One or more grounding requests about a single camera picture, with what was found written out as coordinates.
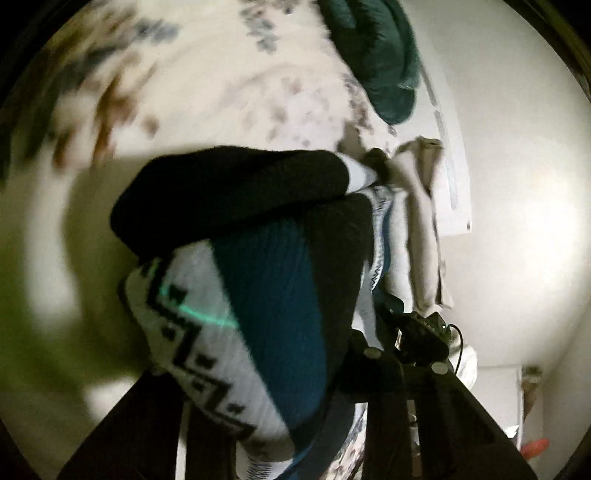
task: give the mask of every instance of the fabric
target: fabric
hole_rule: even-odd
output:
[[[111,226],[137,256],[151,259],[375,181],[375,174],[343,158],[327,151],[239,147],[156,158],[118,199]]]
[[[363,333],[369,346],[384,350],[384,346],[378,338],[374,299],[372,298],[370,283],[371,275],[369,275],[369,267],[366,264],[363,268],[361,288],[359,290],[359,297],[357,298],[357,305],[355,307],[355,314],[353,316],[351,327]]]
[[[396,0],[319,0],[330,38],[380,117],[407,120],[419,65],[413,30]]]
[[[478,356],[476,350],[469,343],[464,343],[463,348],[460,348],[460,336],[458,332],[452,330],[452,344],[449,347],[449,361],[452,363],[454,371],[457,369],[456,376],[464,384],[464,386],[471,390],[476,379],[478,378]],[[458,368],[460,361],[460,351],[462,352],[462,361]]]
[[[349,480],[353,471],[361,467],[365,451],[367,403],[355,405],[355,420],[347,439],[320,480]]]
[[[439,236],[430,196],[440,152],[439,141],[419,138],[386,162],[390,172],[389,187],[394,192],[395,218],[403,217],[406,210],[408,223],[391,222],[389,239],[397,265],[385,276],[384,286],[387,292],[405,303],[405,312],[412,302],[412,311],[425,318],[440,312],[442,305],[453,305],[443,281]]]
[[[385,268],[387,245],[374,237],[387,189],[345,194],[375,176],[328,152],[218,147],[154,160],[113,209],[113,231],[151,258],[125,292],[154,361],[241,441],[256,475],[291,475],[307,458],[353,318],[373,314],[360,285],[369,295]],[[346,436],[352,417],[342,421]]]
[[[219,57],[230,61],[203,69]],[[395,132],[354,75],[313,3],[95,1],[32,61],[0,117],[25,139],[16,162],[51,133],[59,169],[204,145],[335,150],[345,122],[390,151]]]
[[[318,432],[310,452],[281,475],[280,480],[317,480],[321,478],[331,461],[338,458],[343,445],[347,443],[349,433],[353,428],[355,412],[356,407],[353,401],[337,390],[330,399],[326,420]]]

